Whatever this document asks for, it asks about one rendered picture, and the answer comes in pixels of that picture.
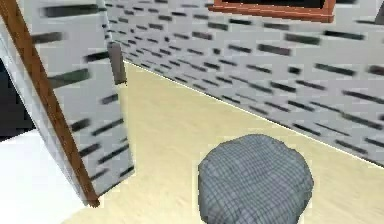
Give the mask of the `grey checked floor cushion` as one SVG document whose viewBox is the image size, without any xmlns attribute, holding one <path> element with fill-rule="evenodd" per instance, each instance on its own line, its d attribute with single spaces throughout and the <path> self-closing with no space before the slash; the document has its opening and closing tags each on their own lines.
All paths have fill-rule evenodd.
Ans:
<svg viewBox="0 0 384 224">
<path fill-rule="evenodd" d="M 198 165 L 206 224 L 298 224 L 313 187 L 304 157 L 263 134 L 220 143 Z"/>
</svg>

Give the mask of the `brown wooden door frame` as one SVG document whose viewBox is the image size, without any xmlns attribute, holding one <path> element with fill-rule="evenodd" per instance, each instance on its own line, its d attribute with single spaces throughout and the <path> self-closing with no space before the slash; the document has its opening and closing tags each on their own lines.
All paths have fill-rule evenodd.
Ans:
<svg viewBox="0 0 384 224">
<path fill-rule="evenodd" d="M 100 205 L 99 196 L 94 190 L 92 181 L 80 157 L 16 0 L 0 0 L 0 16 L 5 22 L 12 42 L 31 79 L 33 88 L 42 103 L 50 124 L 53 126 L 55 136 L 59 140 L 60 147 L 58 151 L 64 155 L 64 160 L 68 163 L 69 170 L 74 174 L 80 192 L 85 197 L 85 202 L 91 207 L 98 207 Z"/>
</svg>

